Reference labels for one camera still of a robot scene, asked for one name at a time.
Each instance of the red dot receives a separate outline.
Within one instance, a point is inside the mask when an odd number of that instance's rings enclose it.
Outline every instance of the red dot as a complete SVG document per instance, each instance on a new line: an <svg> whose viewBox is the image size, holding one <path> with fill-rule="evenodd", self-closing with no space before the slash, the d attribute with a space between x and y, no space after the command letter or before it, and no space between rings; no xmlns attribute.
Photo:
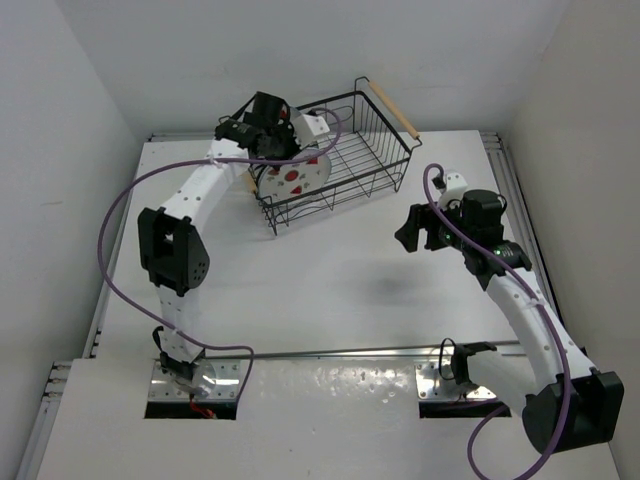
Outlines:
<svg viewBox="0 0 640 480"><path fill-rule="evenodd" d="M284 179L287 182L293 182L296 178L298 178L297 170L291 170L290 172L287 172L287 174L284 176Z"/></svg>

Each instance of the white panel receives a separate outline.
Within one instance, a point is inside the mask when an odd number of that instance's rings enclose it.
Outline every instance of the white panel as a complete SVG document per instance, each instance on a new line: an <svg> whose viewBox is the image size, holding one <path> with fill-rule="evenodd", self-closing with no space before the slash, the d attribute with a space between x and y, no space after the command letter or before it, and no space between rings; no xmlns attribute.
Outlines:
<svg viewBox="0 0 640 480"><path fill-rule="evenodd" d="M568 0L57 0L145 133L210 129L371 75L418 129L502 129Z"/></svg>
<svg viewBox="0 0 640 480"><path fill-rule="evenodd" d="M38 478L475 479L465 451L479 420L420 420L414 368L260 361L236 421L145 420L151 361L77 360ZM475 453L489 478L514 478L538 458L519 418L493 420ZM597 445L553 456L535 478L617 475Z"/></svg>
<svg viewBox="0 0 640 480"><path fill-rule="evenodd" d="M477 132L425 133L399 193L358 199L282 226L274 237L255 198L237 181L202 233L211 258L200 288L195 336L218 344L249 344L258 352L373 348L456 341L514 340L500 309L464 267L462 254L406 253L393 237L409 206L424 203L422 173L441 162L473 188L496 189ZM200 157L207 141L149 143L140 173ZM115 282L146 308L160 305L140 267L136 219L156 208L189 176L172 170L133 194ZM511 230L506 235L512 238ZM108 302L99 355L151 358L153 320L118 297Z"/></svg>
<svg viewBox="0 0 640 480"><path fill-rule="evenodd" d="M625 385L612 442L623 478L640 470L638 25L637 1L573 2L510 138L568 330Z"/></svg>
<svg viewBox="0 0 640 480"><path fill-rule="evenodd" d="M82 351L100 287L100 218L139 147L53 0L0 2L0 65L0 478L9 479L52 362Z"/></svg>

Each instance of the white plate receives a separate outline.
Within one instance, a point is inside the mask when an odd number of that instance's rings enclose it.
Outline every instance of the white plate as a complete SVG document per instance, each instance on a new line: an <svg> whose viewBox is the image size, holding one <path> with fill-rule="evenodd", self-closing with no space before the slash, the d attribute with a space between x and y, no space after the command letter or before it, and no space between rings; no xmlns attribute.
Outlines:
<svg viewBox="0 0 640 480"><path fill-rule="evenodd" d="M308 158L317 149L307 149L295 158ZM271 202L290 200L304 193L322 188L331 175L331 160L320 155L304 163L266 167L258 175L258 196L271 198Z"/></svg>

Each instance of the metal mounting plate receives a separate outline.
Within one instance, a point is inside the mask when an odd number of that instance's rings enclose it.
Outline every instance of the metal mounting plate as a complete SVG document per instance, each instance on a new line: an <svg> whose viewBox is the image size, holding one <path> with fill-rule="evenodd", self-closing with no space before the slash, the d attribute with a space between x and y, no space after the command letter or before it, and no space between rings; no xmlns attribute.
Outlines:
<svg viewBox="0 0 640 480"><path fill-rule="evenodd" d="M199 366L206 366L211 372L206 377L211 390L208 395L198 395L200 402L230 403L234 402L240 387L240 364L237 360L201 359ZM176 376L164 370L160 362L155 362L149 385L149 403L185 403L189 401L189 387L176 381Z"/></svg>
<svg viewBox="0 0 640 480"><path fill-rule="evenodd" d="M442 373L451 377L451 354L453 348L444 349L442 356ZM456 385L454 380L445 380L438 372L438 356L415 362L416 385L421 402L447 403L464 400L466 402L482 401L496 398L485 387L470 389L466 385Z"/></svg>

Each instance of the white wall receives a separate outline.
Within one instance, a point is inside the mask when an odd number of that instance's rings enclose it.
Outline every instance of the white wall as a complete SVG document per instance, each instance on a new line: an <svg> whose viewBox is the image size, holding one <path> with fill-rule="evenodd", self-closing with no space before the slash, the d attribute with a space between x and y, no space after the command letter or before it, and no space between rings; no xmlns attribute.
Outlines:
<svg viewBox="0 0 640 480"><path fill-rule="evenodd" d="M612 443L638 478L640 1L574 1L509 138L569 329L625 402Z"/></svg>
<svg viewBox="0 0 640 480"><path fill-rule="evenodd" d="M501 130L568 0L56 0L125 117L210 130L369 74L419 129Z"/></svg>
<svg viewBox="0 0 640 480"><path fill-rule="evenodd" d="M82 352L100 217L140 143L53 0L1 2L0 65L0 479L10 479L51 363Z"/></svg>

